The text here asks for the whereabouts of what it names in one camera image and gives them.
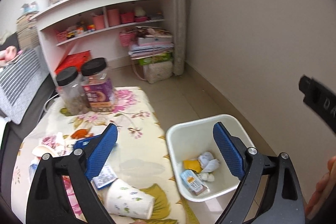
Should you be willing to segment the person's right hand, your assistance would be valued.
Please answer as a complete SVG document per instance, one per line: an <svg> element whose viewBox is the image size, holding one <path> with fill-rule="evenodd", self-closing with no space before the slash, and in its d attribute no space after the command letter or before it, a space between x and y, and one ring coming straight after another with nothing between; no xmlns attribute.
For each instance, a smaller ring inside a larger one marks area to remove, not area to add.
<svg viewBox="0 0 336 224"><path fill-rule="evenodd" d="M328 173L326 173L315 186L315 192L311 196L305 208L305 215L312 219L317 215L322 205L325 203L333 187L335 186L335 156L327 162Z"/></svg>

